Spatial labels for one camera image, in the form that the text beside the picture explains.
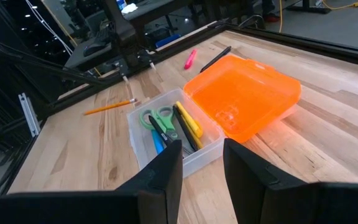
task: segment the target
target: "orange pencil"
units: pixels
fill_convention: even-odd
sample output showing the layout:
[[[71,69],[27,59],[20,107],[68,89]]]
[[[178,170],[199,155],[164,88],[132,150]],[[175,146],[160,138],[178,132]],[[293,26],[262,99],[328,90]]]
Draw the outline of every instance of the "orange pencil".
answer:
[[[98,108],[98,109],[95,109],[95,110],[87,111],[87,112],[85,112],[84,115],[89,115],[89,114],[97,113],[97,112],[100,112],[100,111],[108,110],[108,109],[111,109],[111,108],[116,108],[118,106],[127,105],[129,103],[135,103],[136,101],[137,101],[136,98],[131,99],[131,100],[126,100],[126,101],[116,103],[116,104],[113,104],[113,105],[110,105],[110,106],[105,106],[105,107]]]

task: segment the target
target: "green scissors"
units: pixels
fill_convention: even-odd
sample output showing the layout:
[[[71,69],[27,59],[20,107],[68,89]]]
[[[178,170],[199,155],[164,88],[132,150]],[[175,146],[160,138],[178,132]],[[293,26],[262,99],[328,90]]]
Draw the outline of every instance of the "green scissors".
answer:
[[[162,131],[170,136],[172,139],[178,138],[178,133],[175,130],[174,125],[172,124],[172,117],[173,117],[173,110],[171,106],[163,106],[156,110],[144,110],[140,114],[140,123],[149,130],[154,130],[153,125],[150,123],[150,121],[147,119],[145,120],[145,115],[150,114],[158,123],[158,125],[161,127]]]

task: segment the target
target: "black pen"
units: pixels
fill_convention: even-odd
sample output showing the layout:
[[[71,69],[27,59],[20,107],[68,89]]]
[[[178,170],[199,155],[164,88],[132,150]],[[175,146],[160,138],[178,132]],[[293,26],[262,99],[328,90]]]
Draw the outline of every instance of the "black pen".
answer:
[[[217,62],[219,59],[221,59],[223,56],[227,55],[231,50],[231,46],[226,47],[226,49],[224,49],[221,53],[218,54],[218,56],[216,56],[214,59],[212,59],[212,61],[210,61],[208,64],[206,64],[200,71],[203,72],[205,71],[207,68],[209,68],[211,65],[213,65],[215,62]]]
[[[173,105],[172,106],[172,110],[173,110],[173,114],[177,117],[177,120],[183,130],[183,132],[185,133],[185,136],[187,138],[187,140],[189,141],[190,143],[190,146],[195,150],[197,151],[198,150],[198,147],[197,147],[197,143],[196,141],[194,140],[193,136],[190,134],[190,130],[187,128],[187,125],[185,123],[185,121],[183,120],[183,118],[181,117],[181,114],[177,108],[176,105]]]
[[[166,146],[169,146],[173,142],[173,140],[167,136],[161,129],[161,127],[158,125],[157,121],[149,115],[149,121],[152,123],[153,128],[157,131],[158,135],[161,137],[162,141],[165,143]],[[191,155],[192,152],[188,150],[185,146],[182,146],[183,150],[187,152],[189,155]]]

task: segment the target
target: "yellow cable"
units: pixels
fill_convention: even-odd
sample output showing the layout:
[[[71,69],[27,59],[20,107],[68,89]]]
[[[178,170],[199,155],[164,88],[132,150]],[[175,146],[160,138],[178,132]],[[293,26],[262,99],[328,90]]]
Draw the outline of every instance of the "yellow cable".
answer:
[[[282,0],[279,1],[280,1],[280,30],[278,32],[281,33],[281,30],[283,29],[283,5],[281,3]]]
[[[347,5],[347,6],[331,7],[331,6],[327,5],[327,3],[323,0],[323,4],[330,10],[337,10],[337,9],[344,9],[344,8],[347,8],[347,7],[354,7],[354,5],[357,4],[357,3],[358,3],[358,1],[355,2],[355,3],[352,3],[350,5]]]
[[[62,28],[63,32],[74,42],[75,46],[78,46],[77,42],[75,42],[74,38],[71,37],[71,35],[67,32],[67,30],[63,27],[63,25],[60,23],[60,21],[56,18],[56,16],[52,13],[52,11],[49,9],[49,7],[44,4],[44,6],[47,8],[48,12],[53,16],[53,18],[55,19],[55,21],[58,23],[58,25],[60,26],[60,28]],[[95,67],[94,68],[96,73],[99,76],[102,76],[99,72],[99,70]]]

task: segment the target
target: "orange translucent lid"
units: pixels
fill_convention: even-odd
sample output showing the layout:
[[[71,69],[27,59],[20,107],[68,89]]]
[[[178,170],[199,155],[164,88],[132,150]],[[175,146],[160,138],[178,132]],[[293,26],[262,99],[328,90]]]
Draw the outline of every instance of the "orange translucent lid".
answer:
[[[224,130],[245,142],[298,102],[298,80],[228,55],[190,80],[185,93]]]

